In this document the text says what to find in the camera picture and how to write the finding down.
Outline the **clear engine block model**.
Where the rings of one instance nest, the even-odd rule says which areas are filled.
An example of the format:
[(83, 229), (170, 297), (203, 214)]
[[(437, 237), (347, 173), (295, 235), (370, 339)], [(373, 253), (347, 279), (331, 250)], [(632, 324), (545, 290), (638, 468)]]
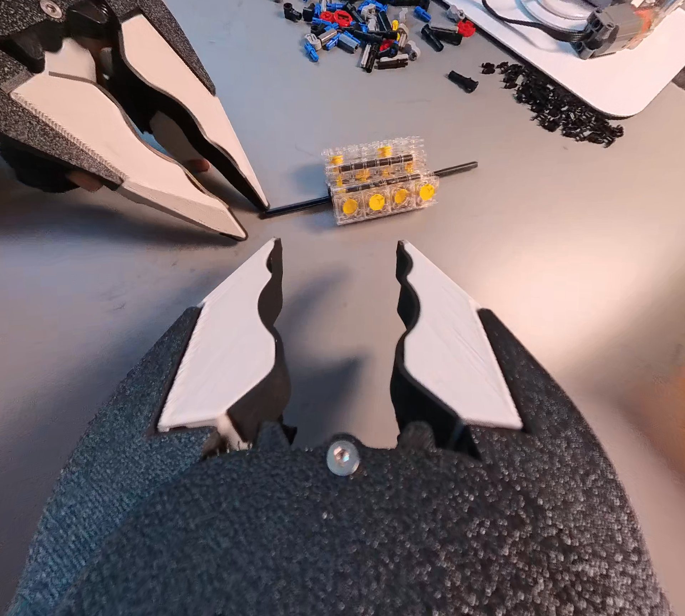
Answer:
[(426, 209), (437, 201), (440, 179), (478, 168), (477, 161), (432, 170), (418, 136), (325, 149), (321, 154), (326, 194), (271, 208), (261, 219), (331, 207), (338, 226)]

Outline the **white book stand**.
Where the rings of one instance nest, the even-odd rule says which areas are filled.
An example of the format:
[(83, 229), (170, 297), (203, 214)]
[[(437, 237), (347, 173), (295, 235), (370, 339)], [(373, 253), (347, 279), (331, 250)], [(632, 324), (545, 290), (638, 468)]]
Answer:
[(481, 0), (445, 0), (501, 46), (533, 65), (596, 110), (616, 118), (641, 112), (684, 67), (684, 9), (668, 16), (637, 48), (580, 59), (535, 29), (494, 19)]

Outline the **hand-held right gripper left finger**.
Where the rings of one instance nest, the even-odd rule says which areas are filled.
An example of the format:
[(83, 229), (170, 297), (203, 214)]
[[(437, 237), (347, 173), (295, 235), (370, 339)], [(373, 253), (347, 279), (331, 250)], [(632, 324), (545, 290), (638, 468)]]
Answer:
[(282, 252), (281, 239), (270, 239), (202, 300), (158, 432), (209, 427), (229, 449), (248, 449), (265, 423), (282, 419), (292, 395), (275, 327)]

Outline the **person's left hand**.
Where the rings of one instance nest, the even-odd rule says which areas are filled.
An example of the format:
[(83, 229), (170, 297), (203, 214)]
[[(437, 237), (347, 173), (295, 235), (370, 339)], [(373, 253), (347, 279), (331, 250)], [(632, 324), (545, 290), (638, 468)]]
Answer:
[[(204, 158), (192, 158), (182, 162), (182, 164), (191, 174), (202, 174), (208, 172), (211, 168), (210, 163)], [(65, 177), (76, 187), (80, 187), (90, 193), (97, 192), (104, 186), (100, 178), (81, 169), (72, 169), (65, 174)]]

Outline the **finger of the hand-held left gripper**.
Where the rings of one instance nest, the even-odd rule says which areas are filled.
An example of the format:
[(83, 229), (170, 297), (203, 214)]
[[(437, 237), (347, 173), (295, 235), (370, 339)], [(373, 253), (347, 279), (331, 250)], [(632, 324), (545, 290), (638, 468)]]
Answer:
[(218, 99), (142, 14), (122, 21), (111, 91), (133, 122), (179, 161), (205, 159), (252, 205), (269, 208)]
[(84, 171), (116, 183), (128, 200), (244, 241), (231, 209), (178, 162), (142, 141), (120, 104), (97, 83), (89, 50), (66, 38), (41, 73), (10, 77), (10, 98), (86, 153)]

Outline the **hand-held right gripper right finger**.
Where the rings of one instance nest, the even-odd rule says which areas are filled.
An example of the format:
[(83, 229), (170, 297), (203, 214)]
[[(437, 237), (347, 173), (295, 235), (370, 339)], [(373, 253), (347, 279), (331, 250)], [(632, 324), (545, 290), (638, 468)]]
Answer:
[(438, 448), (480, 459), (473, 427), (522, 431), (475, 300), (407, 240), (397, 244), (397, 313), (390, 397), (401, 434), (425, 423)]

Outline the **grey toy motor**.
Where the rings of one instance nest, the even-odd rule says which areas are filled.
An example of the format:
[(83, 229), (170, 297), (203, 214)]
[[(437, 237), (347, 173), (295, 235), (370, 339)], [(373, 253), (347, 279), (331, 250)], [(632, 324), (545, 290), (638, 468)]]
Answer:
[(643, 0), (638, 5), (615, 4), (594, 11), (587, 21), (584, 39), (573, 44), (579, 58), (612, 55), (633, 50), (684, 0)]

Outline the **pile of mixed building pieces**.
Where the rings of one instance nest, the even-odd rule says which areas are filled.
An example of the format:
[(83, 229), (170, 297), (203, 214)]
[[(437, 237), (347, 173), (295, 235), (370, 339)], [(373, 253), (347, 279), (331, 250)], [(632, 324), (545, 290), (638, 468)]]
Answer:
[(446, 0), (284, 0), (277, 5), (286, 21), (304, 27), (300, 48), (309, 62), (317, 64), (322, 54), (340, 50), (358, 56), (357, 65), (366, 73), (403, 69), (416, 61), (421, 49), (412, 39), (413, 26), (435, 52), (459, 46), (477, 31), (466, 13)]

